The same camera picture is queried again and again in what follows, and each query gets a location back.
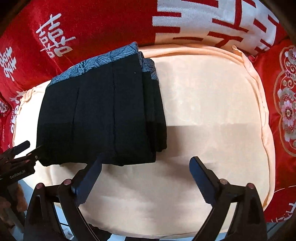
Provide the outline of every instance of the red cushion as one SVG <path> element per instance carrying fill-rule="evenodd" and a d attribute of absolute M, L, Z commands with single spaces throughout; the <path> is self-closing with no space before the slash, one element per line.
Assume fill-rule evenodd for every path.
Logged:
<path fill-rule="evenodd" d="M 0 92 L 12 103 L 16 91 L 133 41 L 235 44 L 256 55 L 285 35 L 259 0 L 31 0 L 0 39 Z"/>
<path fill-rule="evenodd" d="M 276 186 L 266 220 L 287 218 L 287 205 L 296 201 L 296 48 L 287 39 L 257 56 L 259 73 L 269 109 L 269 125 L 276 152 Z"/>
<path fill-rule="evenodd" d="M 10 130 L 11 127 L 14 129 L 14 124 L 11 122 L 12 116 L 12 106 L 0 93 L 0 134 L 2 143 L 2 146 L 0 146 L 0 154 L 12 146 L 13 132 Z"/>

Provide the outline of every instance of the folded garment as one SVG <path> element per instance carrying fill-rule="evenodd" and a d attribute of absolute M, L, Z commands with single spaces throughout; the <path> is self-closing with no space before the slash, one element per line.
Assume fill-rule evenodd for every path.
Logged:
<path fill-rule="evenodd" d="M 154 62 L 136 43 L 85 60 L 48 85 L 37 146 L 44 166 L 89 163 L 99 153 L 118 166 L 155 162 L 166 148 L 166 122 Z"/>
<path fill-rule="evenodd" d="M 211 211 L 189 172 L 198 156 L 207 168 L 230 183 L 256 186 L 262 206 L 275 185 L 275 154 L 262 82 L 246 56 L 234 48 L 158 45 L 140 49 L 157 68 L 167 123 L 167 149 L 155 163 L 103 165 L 87 202 L 79 206 L 88 223 L 112 234 L 175 239 L 193 237 Z M 28 91 L 16 118 L 14 145 L 26 140 L 36 147 L 44 83 Z M 42 166 L 25 178 L 58 185 L 85 164 Z M 226 232 L 235 204 L 221 228 Z"/>

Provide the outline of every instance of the cream fabric surface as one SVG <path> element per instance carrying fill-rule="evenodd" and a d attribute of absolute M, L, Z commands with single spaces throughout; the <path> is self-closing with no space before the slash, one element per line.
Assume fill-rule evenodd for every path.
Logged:
<path fill-rule="evenodd" d="M 86 220 L 123 236 L 194 236 L 211 206 L 189 172 L 193 156 L 199 156 L 218 178 L 243 186 L 254 183 L 265 209 L 274 192 L 275 153 L 263 86 L 249 60 L 235 47 L 233 53 L 194 44 L 140 51 L 155 62 L 168 148 L 158 153 L 155 163 L 103 165 L 87 202 L 80 206 Z M 30 149 L 35 148 L 48 83 L 28 91 L 21 100 L 14 145 L 29 140 Z M 84 167 L 73 163 L 43 167 L 37 162 L 36 173 L 25 182 L 32 188 L 39 182 L 60 184 Z M 228 215 L 222 230 L 230 222 Z"/>

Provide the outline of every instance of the floral embroidery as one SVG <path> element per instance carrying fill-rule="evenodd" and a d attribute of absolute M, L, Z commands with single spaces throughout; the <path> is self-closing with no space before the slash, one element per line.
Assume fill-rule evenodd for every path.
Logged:
<path fill-rule="evenodd" d="M 5 113 L 8 110 L 8 106 L 0 101 L 0 114 Z"/>
<path fill-rule="evenodd" d="M 275 83 L 275 105 L 280 119 L 280 135 L 284 149 L 296 156 L 296 47 L 290 46 L 280 54 L 282 71 Z"/>
<path fill-rule="evenodd" d="M 294 125 L 295 121 L 295 113 L 292 106 L 292 103 L 287 100 L 284 102 L 284 104 L 281 106 L 281 114 L 283 116 L 283 122 L 288 127 Z"/>

